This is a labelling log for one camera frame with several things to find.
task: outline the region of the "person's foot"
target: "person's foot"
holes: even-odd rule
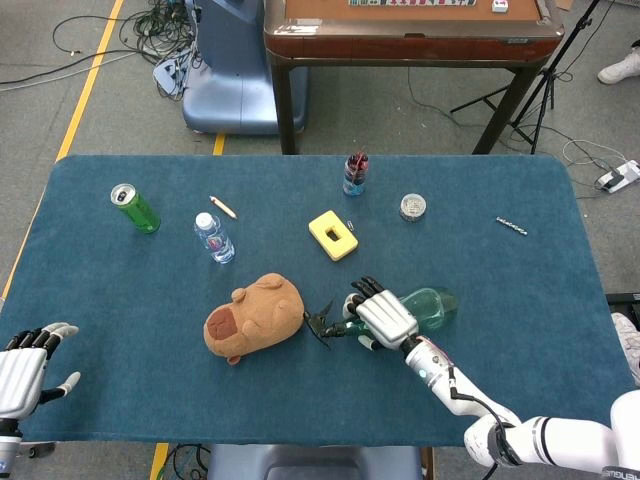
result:
[[[622,345],[624,355],[627,357],[633,379],[640,387],[640,332],[636,330],[631,320],[621,313],[612,313],[611,319],[616,326],[620,345]]]
[[[598,80],[607,85],[613,85],[625,78],[640,75],[640,48],[632,48],[631,53],[624,60],[603,68],[598,73]]]

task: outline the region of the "green soda can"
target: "green soda can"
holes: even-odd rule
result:
[[[153,233],[160,227],[158,217],[133,185],[121,183],[111,190],[111,203],[131,219],[136,228],[144,233]]]

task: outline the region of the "capybara plush toy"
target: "capybara plush toy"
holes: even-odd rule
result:
[[[204,323],[209,350],[235,365],[243,355],[286,340],[302,325],[304,305],[296,287],[268,273],[231,293],[231,303],[216,308]]]

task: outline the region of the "yellow sponge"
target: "yellow sponge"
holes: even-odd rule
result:
[[[311,221],[309,231],[334,262],[353,252],[358,246],[356,237],[340,221],[333,210],[329,210]]]

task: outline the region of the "robotic arm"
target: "robotic arm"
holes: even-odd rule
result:
[[[63,338],[78,327],[52,323],[42,329],[20,332],[0,352],[0,478],[8,478],[22,441],[20,420],[44,404],[68,395],[80,380],[74,372],[56,388],[42,390],[47,363]]]
[[[401,350],[405,363],[454,415],[479,419],[467,429],[469,455],[490,467],[545,463],[603,477],[640,479],[640,390],[622,395],[611,407],[611,424],[535,417],[524,423],[469,380],[447,354],[418,335],[416,320],[389,290],[371,277],[351,284],[344,310],[358,315],[386,348]]]

